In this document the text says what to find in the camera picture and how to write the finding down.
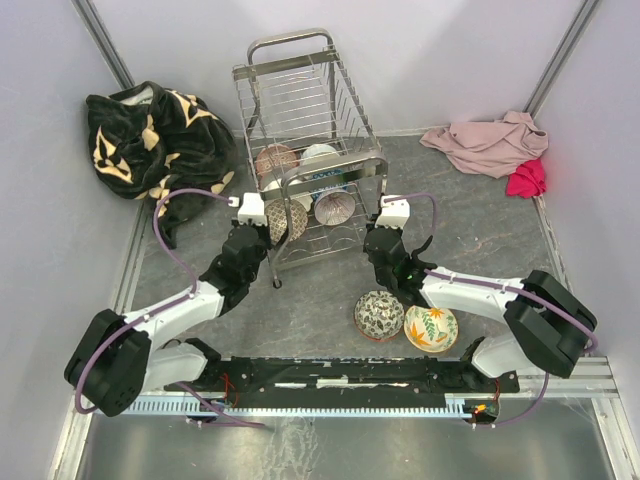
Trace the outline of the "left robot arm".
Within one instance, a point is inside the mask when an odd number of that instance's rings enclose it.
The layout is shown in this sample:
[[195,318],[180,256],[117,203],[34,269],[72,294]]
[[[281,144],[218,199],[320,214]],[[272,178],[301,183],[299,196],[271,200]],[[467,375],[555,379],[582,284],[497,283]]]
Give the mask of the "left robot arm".
[[234,309],[248,295],[270,247],[266,226],[234,223],[220,253],[193,286],[138,311],[98,312],[63,373],[77,399],[114,417],[149,390],[181,381],[201,390],[215,387],[221,366],[212,348],[199,340],[173,350],[166,345]]

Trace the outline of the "stainless steel dish rack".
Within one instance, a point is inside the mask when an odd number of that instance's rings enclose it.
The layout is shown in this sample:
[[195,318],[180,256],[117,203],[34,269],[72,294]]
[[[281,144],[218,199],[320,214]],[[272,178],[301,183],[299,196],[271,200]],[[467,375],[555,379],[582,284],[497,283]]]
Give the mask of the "stainless steel dish rack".
[[328,30],[255,40],[232,76],[250,175],[284,222],[268,257],[280,287],[282,271],[361,246],[388,162]]

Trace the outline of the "blue triangle patterned bowl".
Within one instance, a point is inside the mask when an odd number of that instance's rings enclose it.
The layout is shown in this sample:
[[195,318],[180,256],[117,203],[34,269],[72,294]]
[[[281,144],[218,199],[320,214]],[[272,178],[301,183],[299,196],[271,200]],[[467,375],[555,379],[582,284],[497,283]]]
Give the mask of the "blue triangle patterned bowl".
[[[311,175],[308,179],[309,180],[323,179],[323,178],[328,178],[328,177],[340,176],[343,173],[344,173],[343,169],[335,168],[335,169],[332,169],[332,170],[315,173],[315,174]],[[325,192],[325,191],[333,191],[333,190],[344,190],[344,191],[346,191],[347,190],[347,183],[346,182],[342,182],[342,183],[337,183],[335,185],[324,186],[322,188],[319,188],[319,189],[316,189],[316,190],[312,191],[311,195],[312,195],[312,197],[315,198],[315,197],[320,196],[320,194]]]

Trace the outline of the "plain white bowl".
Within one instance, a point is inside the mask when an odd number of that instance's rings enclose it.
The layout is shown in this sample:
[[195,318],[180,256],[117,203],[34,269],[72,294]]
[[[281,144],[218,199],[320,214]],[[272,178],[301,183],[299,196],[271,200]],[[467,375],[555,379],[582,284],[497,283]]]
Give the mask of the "plain white bowl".
[[306,148],[300,157],[301,166],[314,165],[329,158],[339,157],[339,152],[328,144],[313,144]]

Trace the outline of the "black leaf patterned bowl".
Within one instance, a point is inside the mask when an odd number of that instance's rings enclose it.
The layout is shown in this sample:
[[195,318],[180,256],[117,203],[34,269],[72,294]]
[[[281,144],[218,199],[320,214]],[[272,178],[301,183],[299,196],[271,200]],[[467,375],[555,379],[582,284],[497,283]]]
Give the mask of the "black leaf patterned bowl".
[[373,290],[362,295],[354,307],[354,324],[370,340],[394,338],[404,323],[404,308],[391,293]]

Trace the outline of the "brown cross patterned bowl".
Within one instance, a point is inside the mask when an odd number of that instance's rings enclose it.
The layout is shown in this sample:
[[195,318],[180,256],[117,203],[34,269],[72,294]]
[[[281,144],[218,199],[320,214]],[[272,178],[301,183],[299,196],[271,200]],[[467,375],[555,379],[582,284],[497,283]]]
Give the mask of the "brown cross patterned bowl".
[[291,200],[289,207],[292,226],[288,225],[287,210],[282,199],[274,200],[265,207],[270,239],[273,245],[280,242],[285,233],[289,234],[290,241],[297,240],[306,229],[308,216],[303,204],[297,200]]

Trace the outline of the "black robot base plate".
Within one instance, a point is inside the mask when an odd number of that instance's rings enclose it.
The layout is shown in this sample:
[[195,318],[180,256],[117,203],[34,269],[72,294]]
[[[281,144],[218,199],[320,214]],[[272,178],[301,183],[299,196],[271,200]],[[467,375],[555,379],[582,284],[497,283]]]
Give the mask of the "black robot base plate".
[[231,357],[187,384],[232,407],[417,406],[444,394],[517,393],[513,371],[493,379],[468,362],[435,358],[293,359]]

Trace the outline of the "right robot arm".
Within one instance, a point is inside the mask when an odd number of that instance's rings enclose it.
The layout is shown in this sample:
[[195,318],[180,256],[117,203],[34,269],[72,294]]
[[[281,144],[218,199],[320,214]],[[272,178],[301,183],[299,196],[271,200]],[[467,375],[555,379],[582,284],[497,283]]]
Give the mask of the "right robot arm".
[[420,259],[431,243],[408,250],[402,229],[369,222],[363,251],[377,283],[402,304],[462,311],[507,326],[507,333],[468,349],[458,368],[467,389],[481,391],[528,365],[568,378],[579,358],[596,349],[595,316],[551,274],[534,270],[523,279],[493,279],[454,272]]

